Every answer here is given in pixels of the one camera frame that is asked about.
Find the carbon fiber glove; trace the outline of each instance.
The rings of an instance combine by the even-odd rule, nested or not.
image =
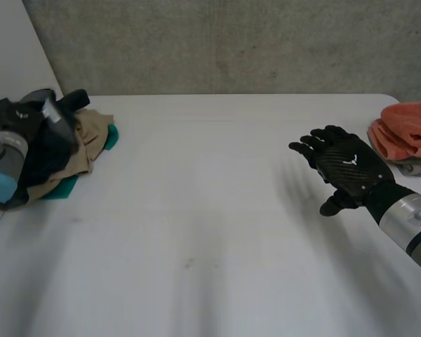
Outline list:
[[[342,209],[365,206],[365,198],[377,184],[394,183],[393,173],[364,141],[339,126],[316,129],[303,136],[302,143],[289,148],[302,154],[326,183],[337,190],[320,208],[322,216],[334,216]]]

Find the pile of clothes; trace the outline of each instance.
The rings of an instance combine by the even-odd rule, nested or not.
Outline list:
[[[385,108],[368,130],[373,147],[405,176],[421,177],[421,103]]]
[[[78,175],[91,173],[93,162],[100,153],[114,146],[118,139],[114,117],[85,110],[89,103],[85,90],[74,91],[55,101],[62,118],[74,131],[76,142],[72,144],[63,139],[48,127],[46,120],[42,121],[37,136],[28,144],[18,188],[11,200],[0,204],[1,210],[24,206],[40,198],[67,197]],[[43,113],[44,102],[37,99],[22,99],[13,104],[18,105],[19,111]]]

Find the gray wall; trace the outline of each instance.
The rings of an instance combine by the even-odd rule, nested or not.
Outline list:
[[[24,0],[65,91],[421,100],[421,0]]]

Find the green cloth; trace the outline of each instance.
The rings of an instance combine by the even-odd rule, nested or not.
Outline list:
[[[67,199],[75,187],[78,176],[71,176],[62,179],[58,186],[54,190],[51,190],[48,194],[45,194],[41,199],[43,200],[54,200],[54,199]]]
[[[110,124],[107,127],[107,138],[105,143],[105,150],[110,150],[114,147],[114,145],[119,140],[119,131],[117,130],[117,127],[113,124]]]
[[[105,146],[103,147],[104,150],[110,150],[116,145],[117,141],[119,140],[119,131],[117,127],[113,124],[110,124],[107,127],[107,138]],[[65,179],[62,179],[58,186],[55,187],[50,193],[45,194],[41,199],[43,200],[54,200],[54,199],[67,199],[70,193],[75,187],[76,181],[78,180],[78,176],[72,176]]]

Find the robotic thumb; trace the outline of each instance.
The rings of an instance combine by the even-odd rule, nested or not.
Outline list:
[[[357,209],[354,199],[344,190],[336,190],[332,197],[321,205],[320,214],[322,216],[334,216],[342,209]]]

